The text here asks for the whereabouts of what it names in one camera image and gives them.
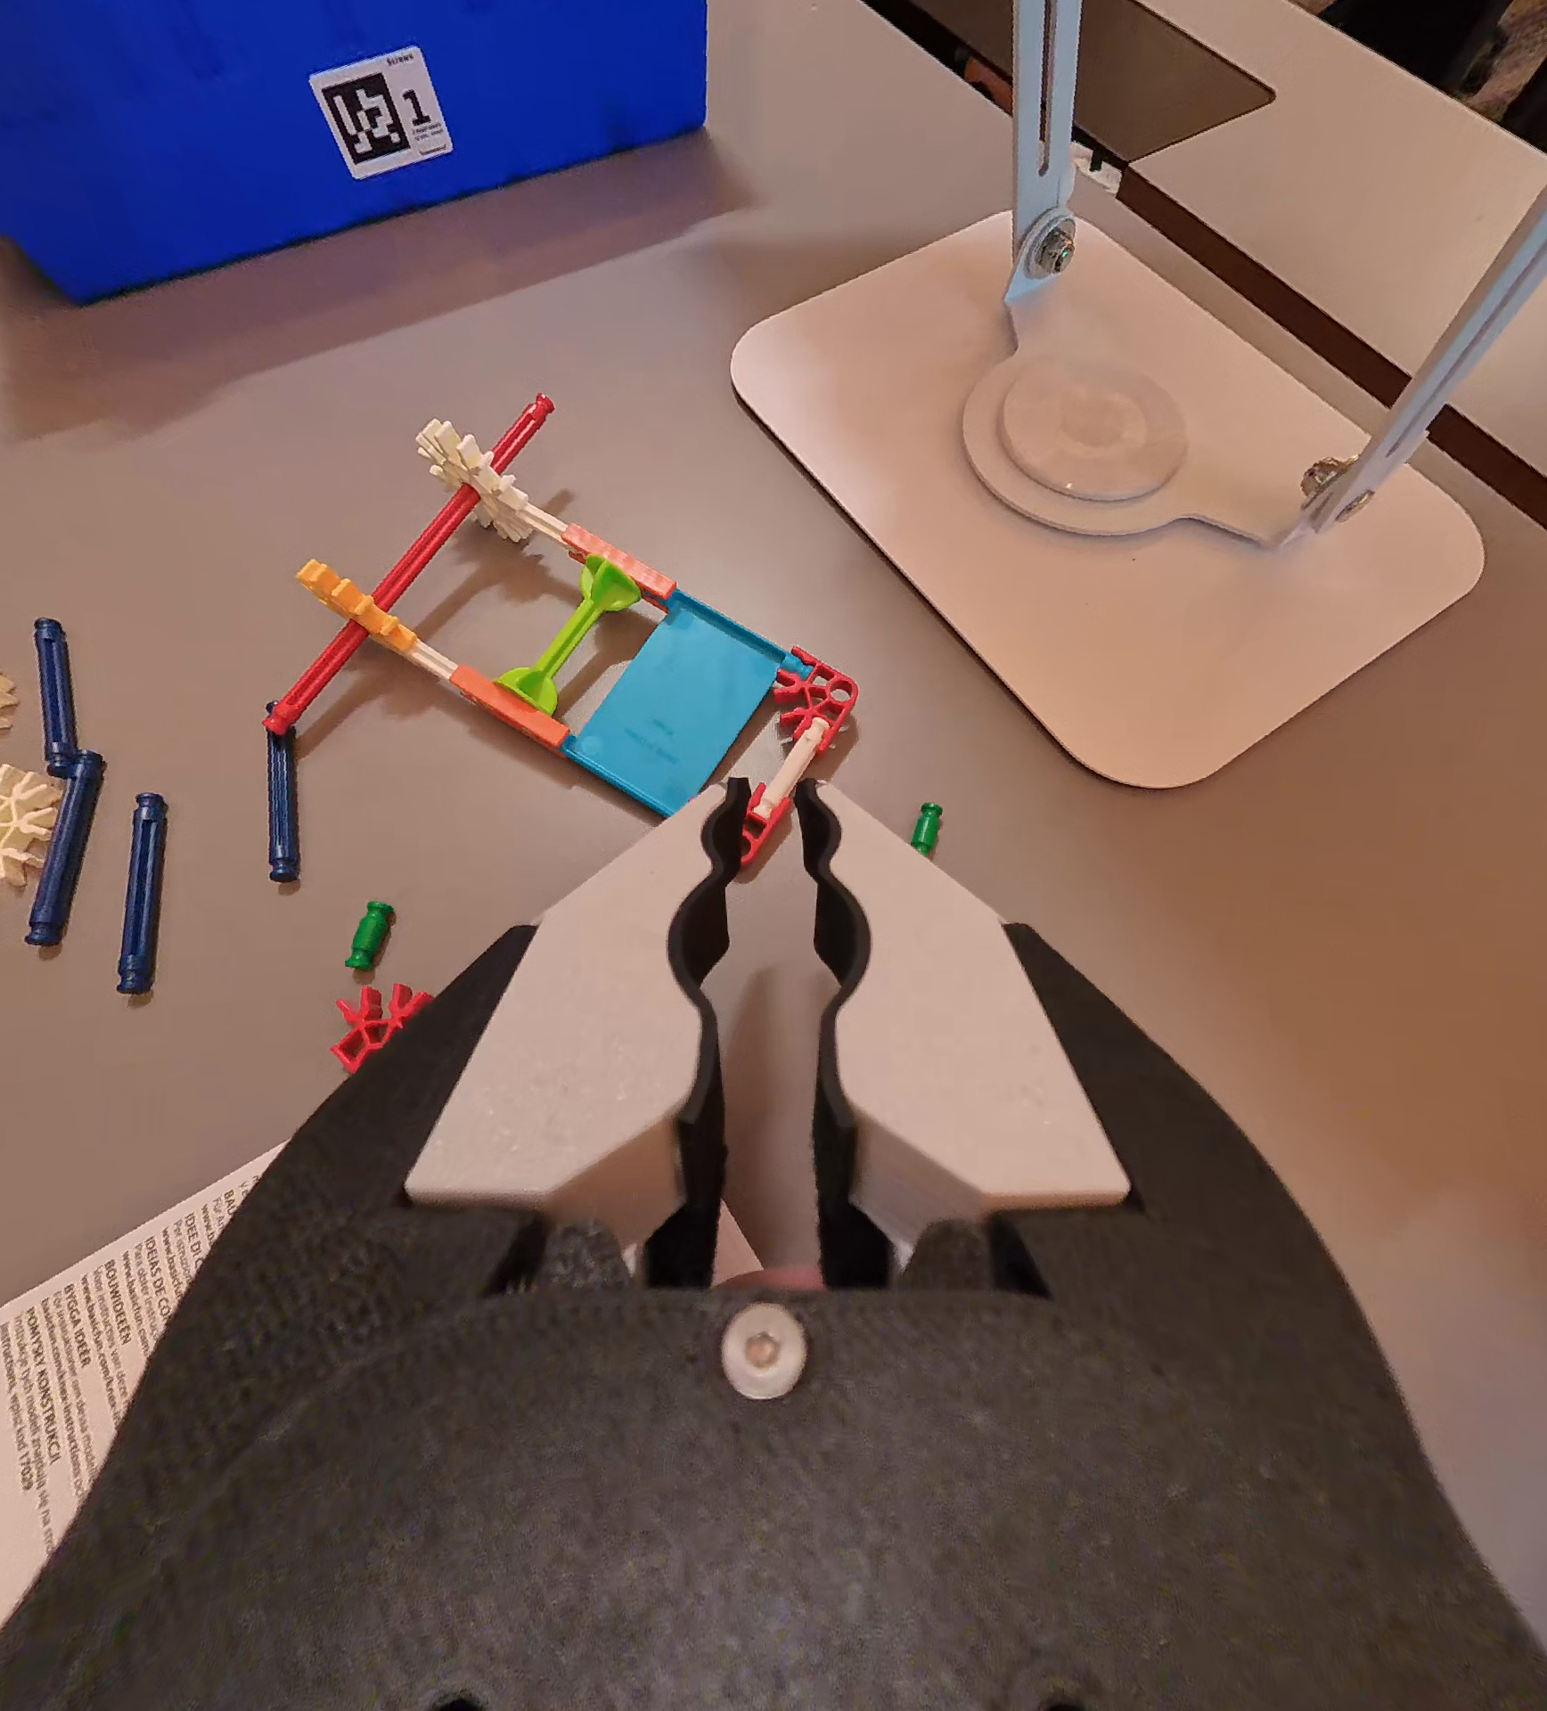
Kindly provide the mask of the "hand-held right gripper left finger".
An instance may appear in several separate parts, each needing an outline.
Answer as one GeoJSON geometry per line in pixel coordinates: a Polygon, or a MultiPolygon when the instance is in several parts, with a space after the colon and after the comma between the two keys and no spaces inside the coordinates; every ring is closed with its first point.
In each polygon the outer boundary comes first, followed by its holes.
{"type": "Polygon", "coordinates": [[[747,780],[685,809],[542,913],[410,1176],[418,1206],[598,1221],[646,1272],[714,1272],[721,1028],[747,780]]]}

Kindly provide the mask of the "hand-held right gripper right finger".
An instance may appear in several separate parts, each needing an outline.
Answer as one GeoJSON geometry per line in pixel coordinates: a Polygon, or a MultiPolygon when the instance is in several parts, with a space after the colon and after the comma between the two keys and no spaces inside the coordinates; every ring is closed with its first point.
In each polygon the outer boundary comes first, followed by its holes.
{"type": "Polygon", "coordinates": [[[1120,1206],[1102,1116],[1013,929],[833,784],[795,787],[814,949],[823,1265],[891,1265],[935,1221],[1120,1206]]]}

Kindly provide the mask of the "colourful toy construction model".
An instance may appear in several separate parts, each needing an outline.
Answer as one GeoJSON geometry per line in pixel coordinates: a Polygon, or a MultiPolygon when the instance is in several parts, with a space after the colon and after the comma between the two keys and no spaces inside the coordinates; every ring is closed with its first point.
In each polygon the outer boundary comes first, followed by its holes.
{"type": "Polygon", "coordinates": [[[739,865],[755,865],[790,811],[795,784],[852,718],[856,680],[808,652],[776,647],[624,548],[528,502],[512,472],[496,476],[485,465],[490,449],[454,422],[426,422],[418,449],[449,500],[465,497],[465,480],[477,487],[483,502],[465,523],[516,546],[531,534],[548,539],[583,569],[578,604],[538,662],[485,677],[431,647],[394,604],[376,609],[375,592],[359,592],[333,569],[307,562],[296,581],[341,614],[344,628],[364,628],[366,640],[664,820],[712,784],[766,705],[790,749],[775,780],[749,789],[739,865]],[[639,604],[656,611],[656,628],[585,722],[570,726],[559,718],[563,667],[602,618],[639,604]]]}

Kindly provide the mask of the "blue toy rod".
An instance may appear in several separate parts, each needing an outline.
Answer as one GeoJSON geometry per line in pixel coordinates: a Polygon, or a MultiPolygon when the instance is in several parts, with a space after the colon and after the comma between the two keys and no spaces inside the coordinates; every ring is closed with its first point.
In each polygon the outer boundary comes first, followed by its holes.
{"type": "Polygon", "coordinates": [[[300,880],[300,820],[296,820],[296,722],[271,726],[268,708],[268,874],[279,885],[300,880]]]}
{"type": "Polygon", "coordinates": [[[69,636],[56,618],[37,618],[34,636],[42,720],[42,766],[49,770],[49,776],[65,780],[79,761],[69,636]]]}
{"type": "Polygon", "coordinates": [[[102,776],[107,761],[95,749],[79,749],[65,766],[65,789],[24,939],[30,949],[56,949],[69,929],[102,776]]]}
{"type": "Polygon", "coordinates": [[[120,945],[120,995],[149,995],[160,961],[161,874],[170,805],[161,792],[138,792],[129,824],[129,874],[120,945]]]}

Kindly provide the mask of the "instruction leaflet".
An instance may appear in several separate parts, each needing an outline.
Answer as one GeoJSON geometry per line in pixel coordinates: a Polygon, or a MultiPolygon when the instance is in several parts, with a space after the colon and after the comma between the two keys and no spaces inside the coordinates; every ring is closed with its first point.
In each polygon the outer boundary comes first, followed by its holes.
{"type": "Polygon", "coordinates": [[[156,1340],[279,1154],[0,1307],[0,1625],[75,1521],[156,1340]]]}

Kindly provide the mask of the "blue storage bin with tag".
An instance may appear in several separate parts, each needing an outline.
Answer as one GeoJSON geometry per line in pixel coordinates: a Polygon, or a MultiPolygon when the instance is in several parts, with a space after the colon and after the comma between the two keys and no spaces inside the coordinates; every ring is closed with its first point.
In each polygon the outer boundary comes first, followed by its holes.
{"type": "Polygon", "coordinates": [[[703,111],[706,4],[0,4],[0,237],[94,303],[703,111]]]}

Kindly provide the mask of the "red fan connector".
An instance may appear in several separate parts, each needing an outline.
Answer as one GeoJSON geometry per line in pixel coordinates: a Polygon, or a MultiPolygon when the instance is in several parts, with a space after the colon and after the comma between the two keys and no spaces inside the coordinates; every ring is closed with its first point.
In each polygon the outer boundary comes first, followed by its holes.
{"type": "Polygon", "coordinates": [[[406,983],[394,983],[383,995],[375,983],[364,983],[356,1002],[336,1002],[344,1016],[344,1038],[332,1047],[333,1061],[344,1075],[356,1075],[375,1055],[381,1055],[426,1005],[431,990],[414,990],[406,983]]]}

